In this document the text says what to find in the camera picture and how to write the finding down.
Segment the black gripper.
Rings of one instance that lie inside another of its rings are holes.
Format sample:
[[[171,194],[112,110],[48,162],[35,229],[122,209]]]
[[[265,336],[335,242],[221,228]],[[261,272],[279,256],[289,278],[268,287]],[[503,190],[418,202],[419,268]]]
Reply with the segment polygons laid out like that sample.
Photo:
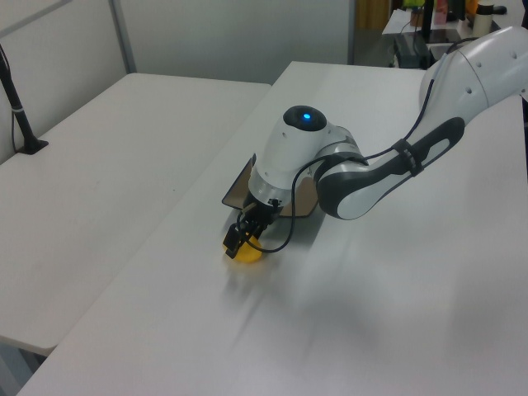
[[[243,214],[240,220],[243,231],[236,224],[229,226],[223,241],[225,254],[235,258],[239,248],[247,239],[250,242],[257,241],[266,228],[278,218],[283,209],[281,203],[282,201],[277,199],[262,203],[254,196],[248,196],[243,202]]]

